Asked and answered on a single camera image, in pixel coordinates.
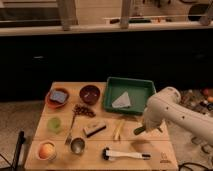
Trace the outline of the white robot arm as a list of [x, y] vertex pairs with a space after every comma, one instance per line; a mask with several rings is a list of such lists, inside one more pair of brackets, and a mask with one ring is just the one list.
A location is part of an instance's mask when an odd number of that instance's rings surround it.
[[213, 117], [180, 105], [181, 95], [174, 87], [166, 87], [150, 96], [143, 112], [146, 132], [157, 129], [167, 119], [213, 145]]

